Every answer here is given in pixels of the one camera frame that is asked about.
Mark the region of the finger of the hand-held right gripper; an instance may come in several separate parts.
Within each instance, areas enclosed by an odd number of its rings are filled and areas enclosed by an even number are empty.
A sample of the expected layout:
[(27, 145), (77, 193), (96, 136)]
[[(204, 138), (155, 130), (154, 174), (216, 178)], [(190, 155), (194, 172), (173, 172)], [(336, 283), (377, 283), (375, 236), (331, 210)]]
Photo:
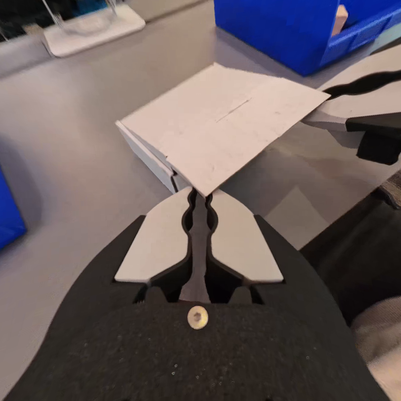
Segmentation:
[(320, 91), (329, 95), (360, 95), (400, 81), (401, 45), (384, 46), (349, 66), (328, 82)]
[(329, 132), (400, 132), (401, 82), (324, 102), (303, 123)]

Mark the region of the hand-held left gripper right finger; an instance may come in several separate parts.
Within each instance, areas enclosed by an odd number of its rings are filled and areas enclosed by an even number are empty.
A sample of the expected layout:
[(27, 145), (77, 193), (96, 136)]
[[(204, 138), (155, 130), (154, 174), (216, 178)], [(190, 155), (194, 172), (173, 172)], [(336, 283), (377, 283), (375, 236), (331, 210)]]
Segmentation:
[(228, 303), (237, 288), (283, 283), (255, 215), (222, 190), (206, 201), (209, 234), (204, 282), (211, 303)]

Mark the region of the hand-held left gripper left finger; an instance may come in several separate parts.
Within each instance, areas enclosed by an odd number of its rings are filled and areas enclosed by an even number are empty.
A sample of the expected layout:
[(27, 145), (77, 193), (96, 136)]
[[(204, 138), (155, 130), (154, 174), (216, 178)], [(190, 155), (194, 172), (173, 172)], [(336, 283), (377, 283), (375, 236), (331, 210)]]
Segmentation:
[(157, 204), (143, 218), (114, 281), (158, 287), (168, 302), (178, 302), (193, 273), (190, 230), (197, 192), (186, 187)]

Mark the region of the blue plastic bin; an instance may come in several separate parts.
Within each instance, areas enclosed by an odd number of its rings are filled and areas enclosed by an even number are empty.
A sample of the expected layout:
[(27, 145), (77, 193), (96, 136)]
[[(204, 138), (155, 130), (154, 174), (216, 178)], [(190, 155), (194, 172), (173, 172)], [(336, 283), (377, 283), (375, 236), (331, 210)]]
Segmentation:
[(6, 177), (0, 169), (0, 249), (7, 247), (26, 233), (27, 227)]
[[(331, 37), (337, 8), (348, 19)], [(399, 0), (215, 0), (216, 26), (302, 76), (336, 63), (400, 23)]]

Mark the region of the white cardboard mailer box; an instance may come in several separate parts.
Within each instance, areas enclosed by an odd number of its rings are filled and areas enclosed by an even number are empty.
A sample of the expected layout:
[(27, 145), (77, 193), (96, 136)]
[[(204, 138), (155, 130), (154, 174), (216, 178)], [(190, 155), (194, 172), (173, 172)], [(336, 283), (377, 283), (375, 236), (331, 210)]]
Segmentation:
[(170, 192), (207, 197), (329, 97), (214, 63), (115, 124)]

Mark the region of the plain wooden cube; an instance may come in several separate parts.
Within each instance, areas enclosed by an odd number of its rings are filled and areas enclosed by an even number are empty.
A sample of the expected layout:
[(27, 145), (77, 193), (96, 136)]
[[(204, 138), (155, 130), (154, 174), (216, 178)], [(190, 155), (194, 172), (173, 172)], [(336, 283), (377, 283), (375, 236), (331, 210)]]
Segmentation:
[(331, 37), (338, 35), (342, 31), (347, 19), (348, 19), (348, 11), (346, 7), (343, 4), (339, 4), (334, 19)]

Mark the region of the person's dark trousers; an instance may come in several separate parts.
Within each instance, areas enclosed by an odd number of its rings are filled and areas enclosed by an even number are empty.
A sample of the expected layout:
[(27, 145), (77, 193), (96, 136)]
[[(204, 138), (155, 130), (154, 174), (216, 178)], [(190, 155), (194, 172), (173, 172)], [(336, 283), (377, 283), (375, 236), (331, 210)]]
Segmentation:
[(400, 201), (375, 189), (300, 252), (351, 326), (369, 307), (401, 294)]

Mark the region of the white document stand base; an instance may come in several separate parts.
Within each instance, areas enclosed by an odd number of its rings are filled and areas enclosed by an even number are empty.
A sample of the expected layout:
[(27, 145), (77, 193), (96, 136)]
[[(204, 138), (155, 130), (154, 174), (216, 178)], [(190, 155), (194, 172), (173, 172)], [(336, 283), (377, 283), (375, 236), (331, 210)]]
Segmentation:
[(44, 43), (49, 53), (63, 58), (141, 31), (145, 20), (127, 4), (53, 25), (44, 29)]

